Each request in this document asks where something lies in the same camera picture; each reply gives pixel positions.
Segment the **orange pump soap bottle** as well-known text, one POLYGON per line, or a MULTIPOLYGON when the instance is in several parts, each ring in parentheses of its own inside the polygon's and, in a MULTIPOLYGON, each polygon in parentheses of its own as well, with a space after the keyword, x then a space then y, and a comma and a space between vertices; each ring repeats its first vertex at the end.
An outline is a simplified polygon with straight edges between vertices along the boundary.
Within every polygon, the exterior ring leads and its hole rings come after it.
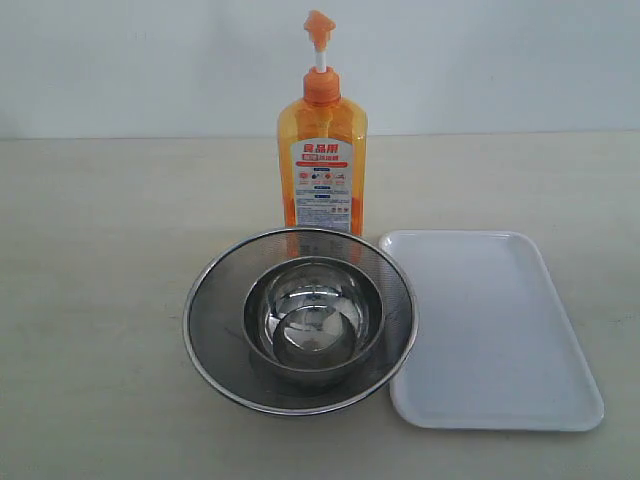
POLYGON ((277 121, 285 224, 360 235, 367 115, 342 95, 340 76, 327 64, 334 21, 312 10, 304 29, 314 45, 314 65, 303 77, 302 97, 277 121))

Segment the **white plastic tray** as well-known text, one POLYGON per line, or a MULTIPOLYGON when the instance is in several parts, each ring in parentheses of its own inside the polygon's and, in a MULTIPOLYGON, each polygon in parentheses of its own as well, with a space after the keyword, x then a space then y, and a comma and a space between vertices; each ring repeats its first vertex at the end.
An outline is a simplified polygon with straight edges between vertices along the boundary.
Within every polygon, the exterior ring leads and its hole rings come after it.
POLYGON ((537 246, 509 231, 399 230, 380 247, 416 295, 391 400, 428 429, 585 432, 601 393, 537 246))

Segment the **steel mesh strainer basket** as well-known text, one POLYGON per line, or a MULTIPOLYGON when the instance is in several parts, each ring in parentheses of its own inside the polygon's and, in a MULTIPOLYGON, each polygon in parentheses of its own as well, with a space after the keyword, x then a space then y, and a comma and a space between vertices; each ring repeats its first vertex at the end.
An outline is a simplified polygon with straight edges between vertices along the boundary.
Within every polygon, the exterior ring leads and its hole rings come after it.
POLYGON ((343 409, 387 384, 407 359, 418 331, 415 295, 393 259, 363 239, 317 227, 269 231, 213 260, 194 282, 183 316, 183 335, 199 374, 219 393, 249 409, 279 416, 311 416, 343 409), (246 296, 271 267, 303 256, 351 263, 381 293, 385 326, 372 356, 338 384, 303 388, 277 378, 243 333, 246 296))

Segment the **stainless steel bowl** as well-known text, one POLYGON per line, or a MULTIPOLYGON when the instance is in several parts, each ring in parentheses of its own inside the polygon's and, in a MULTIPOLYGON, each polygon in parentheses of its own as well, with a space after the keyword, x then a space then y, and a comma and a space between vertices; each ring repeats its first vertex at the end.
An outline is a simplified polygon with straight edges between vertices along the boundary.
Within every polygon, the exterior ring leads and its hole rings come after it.
POLYGON ((244 303, 243 333, 277 378, 303 388, 340 383, 372 356, 385 326, 373 280, 357 266, 303 256, 266 270, 244 303))

